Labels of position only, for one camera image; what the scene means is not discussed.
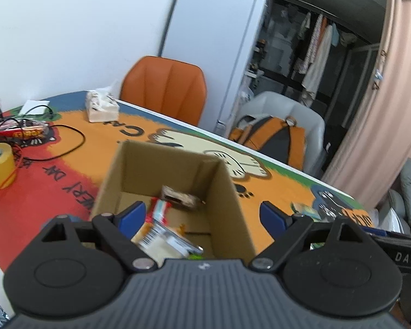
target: door frame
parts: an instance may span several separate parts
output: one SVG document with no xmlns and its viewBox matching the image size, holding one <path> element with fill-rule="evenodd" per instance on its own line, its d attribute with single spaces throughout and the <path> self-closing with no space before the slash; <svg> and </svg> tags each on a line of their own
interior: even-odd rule
<svg viewBox="0 0 411 329">
<path fill-rule="evenodd" d="M 359 53 L 359 52 L 365 52 L 367 51 L 367 56 L 366 56 L 366 60 L 364 62 L 364 67 L 362 69 L 361 72 L 361 76 L 359 78 L 359 82 L 358 85 L 356 86 L 355 92 L 353 94 L 353 98 L 352 101 L 350 103 L 349 108 L 347 109 L 347 113 L 343 119 L 343 122 L 341 123 L 342 127 L 345 127 L 345 125 L 347 124 L 347 121 L 349 120 L 351 114 L 352 114 L 352 110 L 353 110 L 353 106 L 356 104 L 356 101 L 358 99 L 358 94 L 359 94 L 359 90 L 361 89 L 363 83 L 364 83 L 364 76 L 365 76 L 365 72 L 367 71 L 368 67 L 369 67 L 369 63 L 370 63 L 370 57 L 371 57 L 371 53 L 373 51 L 378 51 L 379 50 L 379 43 L 375 43 L 375 44 L 371 44 L 371 45 L 366 45 L 366 46 L 362 46 L 362 47 L 357 47 L 354 49 L 351 49 L 348 53 L 347 53 L 347 57 L 346 57 L 346 61 L 344 63 L 344 67 L 343 70 L 341 71 L 341 75 L 340 78 L 338 80 L 338 85 L 336 86 L 335 91 L 333 92 L 333 96 L 332 96 L 332 100 L 329 104 L 329 107 L 327 108 L 326 114 L 324 116 L 324 122 L 327 124 L 327 122 L 329 121 L 329 118 L 332 114 L 333 108 L 336 104 L 336 101 L 338 100 L 338 96 L 341 92 L 344 80 L 345 80 L 345 76 L 347 74 L 347 70 L 350 66 L 350 60 L 352 59 L 352 56 L 354 53 Z"/>
</svg>

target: gray cushion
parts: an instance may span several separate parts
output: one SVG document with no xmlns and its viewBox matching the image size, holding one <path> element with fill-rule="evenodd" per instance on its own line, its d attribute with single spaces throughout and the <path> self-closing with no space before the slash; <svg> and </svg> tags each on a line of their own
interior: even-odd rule
<svg viewBox="0 0 411 329">
<path fill-rule="evenodd" d="M 411 158 L 408 158 L 400 171 L 400 183 L 405 202 L 406 216 L 411 225 Z"/>
<path fill-rule="evenodd" d="M 411 229 L 409 225 L 406 223 L 406 221 L 400 218 L 399 220 L 400 220 L 400 224 L 402 225 L 403 233 L 406 235 L 411 235 Z"/>
<path fill-rule="evenodd" d="M 402 195 L 393 189 L 388 191 L 388 203 L 390 208 L 393 208 L 400 219 L 406 219 L 405 203 Z"/>
</svg>

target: pink curtain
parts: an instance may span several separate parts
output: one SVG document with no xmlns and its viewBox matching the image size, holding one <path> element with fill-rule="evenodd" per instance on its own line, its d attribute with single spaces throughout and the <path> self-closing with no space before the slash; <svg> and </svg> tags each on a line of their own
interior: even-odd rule
<svg viewBox="0 0 411 329">
<path fill-rule="evenodd" d="M 366 95 L 323 181 L 373 208 L 411 149 L 411 0 L 387 0 L 376 61 L 383 80 Z"/>
</svg>

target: black cable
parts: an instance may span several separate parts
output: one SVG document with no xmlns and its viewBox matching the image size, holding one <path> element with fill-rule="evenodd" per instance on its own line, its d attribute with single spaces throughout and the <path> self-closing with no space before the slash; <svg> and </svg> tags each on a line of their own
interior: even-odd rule
<svg viewBox="0 0 411 329">
<path fill-rule="evenodd" d="M 44 106 L 44 107 L 46 107 L 46 108 L 48 109 L 48 112 L 49 112 L 49 114 L 50 114 L 50 119 L 53 119 L 53 110 L 52 110 L 51 107 L 48 106 L 48 105 L 36 105 L 36 106 L 34 106 L 33 108 L 29 109 L 25 114 L 21 115 L 20 117 L 24 117 L 24 116 L 28 115 L 29 112 L 31 112 L 32 110 L 34 110 L 34 109 L 36 109 L 36 108 L 38 108 L 38 107 L 42 107 L 42 106 Z"/>
<path fill-rule="evenodd" d="M 49 125 L 49 126 L 48 126 L 48 128 L 52 128 L 52 127 L 65 127 L 65 128 L 70 129 L 70 130 L 76 131 L 79 135 L 82 136 L 82 141 L 81 141 L 81 143 L 80 143 L 79 145 L 77 145 L 76 147 L 73 147 L 73 148 L 70 149 L 69 151 L 64 152 L 63 154 L 59 154 L 59 155 L 54 156 L 54 157 L 45 158 L 45 159 L 36 159 L 36 158 L 23 157 L 24 160 L 28 160 L 28 161 L 32 161 L 32 162 L 47 162 L 47 161 L 52 161 L 52 160 L 55 160 L 55 159 L 57 159 L 57 158 L 60 158 L 60 157 L 62 157 L 62 156 L 65 156 L 65 155 L 67 155 L 67 154 L 72 153 L 73 151 L 75 151 L 75 150 L 77 150 L 79 147 L 81 147 L 81 146 L 85 143 L 85 141 L 86 141 L 86 138 L 85 138 L 84 133 L 81 132 L 81 131 L 79 131 L 77 128 L 74 128 L 74 127 L 71 127 L 71 126 L 67 126 L 67 125 Z"/>
<path fill-rule="evenodd" d="M 20 127 L 20 129 L 21 129 L 21 132 L 22 132 L 21 137 L 24 138 L 24 130 L 23 130 L 23 127 L 20 125 L 20 122 L 19 122 L 15 117 L 10 117 L 10 118 L 8 118 L 8 119 L 3 120 L 2 122 L 0 122 L 0 127 L 1 127 L 6 121 L 8 121 L 8 120 L 13 120 L 13 121 L 16 122 L 16 124 L 17 124 L 17 125 Z"/>
</svg>

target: open cardboard box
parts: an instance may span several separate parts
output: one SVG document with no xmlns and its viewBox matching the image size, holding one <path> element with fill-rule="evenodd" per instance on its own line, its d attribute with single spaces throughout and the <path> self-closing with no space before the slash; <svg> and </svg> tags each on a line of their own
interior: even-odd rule
<svg viewBox="0 0 411 329">
<path fill-rule="evenodd" d="M 205 202 L 197 210 L 171 208 L 167 214 L 170 227 L 185 224 L 185 237 L 204 249 L 204 258 L 241 258 L 248 263 L 256 255 L 233 182 L 215 156 L 124 141 L 99 189 L 92 216 L 118 214 L 137 200 L 148 207 L 163 185 Z"/>
</svg>

